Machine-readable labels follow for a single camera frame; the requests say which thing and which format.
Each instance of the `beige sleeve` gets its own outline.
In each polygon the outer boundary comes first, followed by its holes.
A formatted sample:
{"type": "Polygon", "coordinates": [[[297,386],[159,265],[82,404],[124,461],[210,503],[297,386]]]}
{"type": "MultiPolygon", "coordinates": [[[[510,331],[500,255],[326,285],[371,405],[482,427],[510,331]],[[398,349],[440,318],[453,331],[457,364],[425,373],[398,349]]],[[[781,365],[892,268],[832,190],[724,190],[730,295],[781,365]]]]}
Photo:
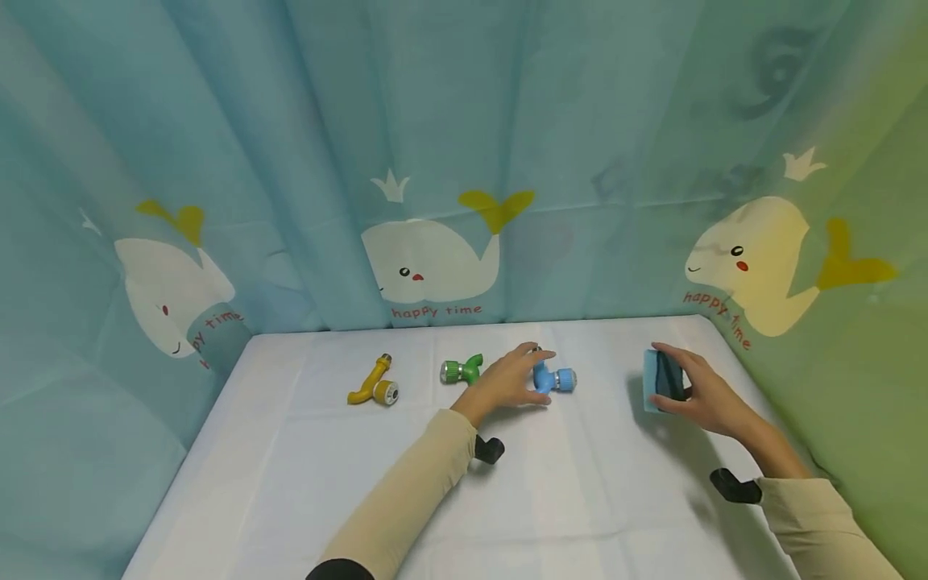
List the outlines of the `beige sleeve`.
{"type": "Polygon", "coordinates": [[[803,580],[902,580],[824,479],[757,480],[761,508],[803,580]]]}
{"type": "Polygon", "coordinates": [[[376,580],[393,580],[438,504],[467,471],[476,435],[463,415],[438,411],[335,534],[320,562],[353,560],[376,580]]]}

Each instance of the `human hand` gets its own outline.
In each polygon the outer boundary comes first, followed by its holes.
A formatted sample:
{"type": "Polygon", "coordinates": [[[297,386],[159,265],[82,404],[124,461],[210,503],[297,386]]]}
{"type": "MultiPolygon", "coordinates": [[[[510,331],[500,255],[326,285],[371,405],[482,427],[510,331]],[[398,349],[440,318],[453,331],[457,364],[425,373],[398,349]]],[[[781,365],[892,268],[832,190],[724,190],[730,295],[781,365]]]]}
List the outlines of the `human hand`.
{"type": "Polygon", "coordinates": [[[532,352],[535,342],[524,342],[490,365],[481,377],[451,406],[479,428],[483,419],[501,406],[549,405],[551,397],[525,388],[525,378],[537,363],[554,356],[551,351],[532,352]]]}
{"type": "Polygon", "coordinates": [[[655,342],[652,346],[676,360],[693,384],[689,401],[652,395],[651,401],[657,408],[685,417],[707,431],[727,435],[742,443],[759,427],[767,425],[704,358],[662,342],[655,342]]]}

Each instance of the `black clamp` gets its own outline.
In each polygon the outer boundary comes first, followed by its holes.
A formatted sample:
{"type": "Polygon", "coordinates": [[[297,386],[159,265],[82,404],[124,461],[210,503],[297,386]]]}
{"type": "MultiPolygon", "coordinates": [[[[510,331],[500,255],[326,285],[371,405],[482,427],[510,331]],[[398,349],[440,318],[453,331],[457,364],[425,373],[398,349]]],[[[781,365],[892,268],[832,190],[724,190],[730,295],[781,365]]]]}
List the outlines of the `black clamp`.
{"type": "Polygon", "coordinates": [[[764,493],[756,481],[740,482],[731,471],[721,468],[709,474],[709,481],[727,501],[736,504],[759,504],[764,493]]]}
{"type": "Polygon", "coordinates": [[[503,457],[504,453],[506,453],[506,446],[503,445],[502,441],[499,441],[496,437],[489,441],[484,441],[483,437],[477,435],[476,445],[474,446],[474,457],[487,465],[493,465],[499,461],[499,458],[503,457]]]}

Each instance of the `yellow whale tail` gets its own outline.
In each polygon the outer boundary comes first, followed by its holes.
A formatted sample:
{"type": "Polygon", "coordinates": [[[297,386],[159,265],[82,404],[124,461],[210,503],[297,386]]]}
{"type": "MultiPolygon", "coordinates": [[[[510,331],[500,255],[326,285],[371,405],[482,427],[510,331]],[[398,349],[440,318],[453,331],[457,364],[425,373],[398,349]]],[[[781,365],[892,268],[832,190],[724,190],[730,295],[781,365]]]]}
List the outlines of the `yellow whale tail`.
{"type": "Polygon", "coordinates": [[[502,203],[497,203],[493,196],[485,191],[465,191],[458,198],[458,203],[479,213],[490,233],[494,236],[503,231],[503,227],[515,216],[524,212],[535,199],[533,191],[513,193],[502,203]]]}
{"type": "Polygon", "coordinates": [[[827,228],[828,256],[818,273],[816,286],[819,290],[851,284],[875,284],[897,276],[896,269],[884,260],[851,258],[851,232],[845,220],[831,219],[827,228]]]}
{"type": "Polygon", "coordinates": [[[195,247],[200,247],[200,228],[203,226],[203,210],[195,205],[182,207],[177,212],[176,219],[170,212],[164,209],[157,200],[145,200],[139,203],[135,210],[139,213],[146,213],[160,217],[162,220],[174,226],[174,228],[184,235],[195,247]]]}

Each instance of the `forearm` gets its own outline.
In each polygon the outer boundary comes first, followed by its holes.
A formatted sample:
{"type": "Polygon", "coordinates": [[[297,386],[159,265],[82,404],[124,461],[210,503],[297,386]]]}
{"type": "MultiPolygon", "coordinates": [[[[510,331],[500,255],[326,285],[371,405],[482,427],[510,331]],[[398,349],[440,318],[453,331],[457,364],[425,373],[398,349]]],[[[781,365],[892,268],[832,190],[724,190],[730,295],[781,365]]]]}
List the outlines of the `forearm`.
{"type": "Polygon", "coordinates": [[[473,458],[477,431],[456,411],[439,411],[330,542],[321,561],[345,559],[392,580],[445,494],[473,458]]]}
{"type": "Polygon", "coordinates": [[[803,580],[902,580],[828,480],[757,482],[770,531],[803,580]]]}
{"type": "Polygon", "coordinates": [[[739,441],[764,473],[757,483],[770,531],[803,580],[901,580],[831,483],[813,479],[780,430],[761,420],[739,441]]]}
{"type": "Polygon", "coordinates": [[[808,479],[812,477],[806,464],[793,450],[782,431],[758,418],[738,440],[748,450],[764,477],[773,479],[808,479]]]}

